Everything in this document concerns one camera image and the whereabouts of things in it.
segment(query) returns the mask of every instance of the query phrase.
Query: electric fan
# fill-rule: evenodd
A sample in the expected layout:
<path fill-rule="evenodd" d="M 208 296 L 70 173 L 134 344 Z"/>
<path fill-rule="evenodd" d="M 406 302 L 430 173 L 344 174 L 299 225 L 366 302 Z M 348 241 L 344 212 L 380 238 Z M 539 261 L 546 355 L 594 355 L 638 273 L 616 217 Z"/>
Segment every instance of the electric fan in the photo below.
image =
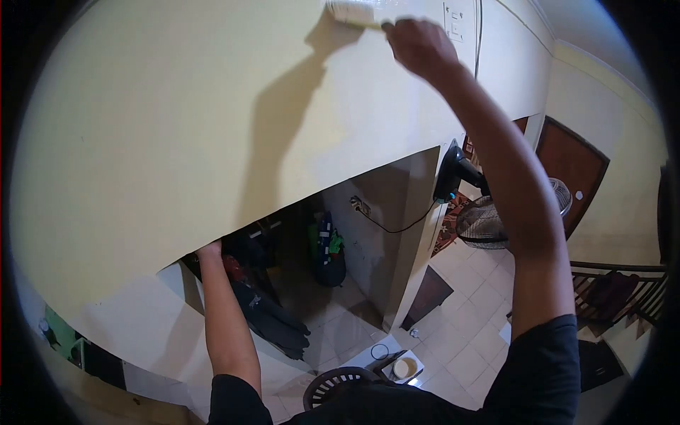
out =
<path fill-rule="evenodd" d="M 486 178 L 465 158 L 454 139 L 442 161 L 435 186 L 435 201 L 447 203 L 455 198 L 460 180 L 480 188 L 482 196 L 465 205 L 456 217 L 458 237 L 473 248 L 483 250 L 508 248 L 508 238 L 496 212 Z M 560 215 L 565 217 L 571 207 L 571 193 L 561 180 L 552 177 L 549 180 L 560 206 Z"/>

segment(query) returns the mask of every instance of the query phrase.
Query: red carpet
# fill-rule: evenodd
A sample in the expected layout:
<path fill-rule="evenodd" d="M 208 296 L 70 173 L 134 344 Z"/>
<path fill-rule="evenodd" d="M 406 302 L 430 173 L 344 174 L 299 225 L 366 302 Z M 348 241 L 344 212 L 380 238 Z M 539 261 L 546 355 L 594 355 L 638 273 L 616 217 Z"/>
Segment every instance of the red carpet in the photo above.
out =
<path fill-rule="evenodd" d="M 442 229 L 437 235 L 437 242 L 435 242 L 435 248 L 432 251 L 432 256 L 454 241 L 458 237 L 456 234 L 456 216 L 460 213 L 465 205 L 468 205 L 470 200 L 466 196 L 458 194 L 456 198 L 449 202 L 449 206 L 446 209 L 446 215 L 444 216 L 444 222 L 442 223 Z"/>

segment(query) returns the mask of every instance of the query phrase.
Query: wooden door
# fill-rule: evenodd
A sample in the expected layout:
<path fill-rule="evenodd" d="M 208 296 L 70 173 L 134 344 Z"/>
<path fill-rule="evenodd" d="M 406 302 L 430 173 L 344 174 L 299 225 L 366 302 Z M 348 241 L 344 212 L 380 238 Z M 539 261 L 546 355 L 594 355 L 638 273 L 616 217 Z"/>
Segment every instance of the wooden door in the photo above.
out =
<path fill-rule="evenodd" d="M 529 122 L 529 117 L 518 118 L 513 121 L 517 127 L 520 129 L 522 134 L 526 131 L 526 124 Z M 470 142 L 470 138 L 465 135 L 465 140 L 463 140 L 463 146 L 461 147 L 465 158 L 467 158 L 478 170 L 481 171 L 481 166 L 479 165 L 479 159 L 477 158 L 477 153 L 475 152 L 475 146 Z"/>
<path fill-rule="evenodd" d="M 548 116 L 543 123 L 536 154 L 548 177 L 562 180 L 571 193 L 571 209 L 564 218 L 564 230 L 569 238 L 595 197 L 609 166 L 609 158 Z"/>

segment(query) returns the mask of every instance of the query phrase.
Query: power outlet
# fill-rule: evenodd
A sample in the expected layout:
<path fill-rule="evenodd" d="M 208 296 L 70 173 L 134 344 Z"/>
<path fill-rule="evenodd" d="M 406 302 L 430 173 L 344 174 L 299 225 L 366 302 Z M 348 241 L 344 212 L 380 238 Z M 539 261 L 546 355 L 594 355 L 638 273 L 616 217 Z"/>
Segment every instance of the power outlet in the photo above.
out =
<path fill-rule="evenodd" d="M 371 207 L 369 207 L 361 198 L 354 196 L 350 198 L 352 208 L 356 211 L 361 211 L 366 217 L 371 217 Z"/>

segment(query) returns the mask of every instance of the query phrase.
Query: person's arm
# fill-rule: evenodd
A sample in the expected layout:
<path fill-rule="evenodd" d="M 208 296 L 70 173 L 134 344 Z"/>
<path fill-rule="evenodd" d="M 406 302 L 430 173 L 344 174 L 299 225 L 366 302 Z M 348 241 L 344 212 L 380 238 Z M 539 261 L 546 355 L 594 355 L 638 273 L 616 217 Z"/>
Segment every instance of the person's arm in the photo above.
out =
<path fill-rule="evenodd" d="M 219 240 L 196 251 L 205 295 L 205 343 L 214 375 L 233 375 L 262 397 L 260 361 L 222 264 Z"/>
<path fill-rule="evenodd" d="M 441 27 L 400 20 L 394 26 L 385 24 L 384 30 L 395 59 L 441 93 L 475 143 L 515 256 L 512 338 L 574 314 L 557 200 L 524 136 L 458 61 Z"/>

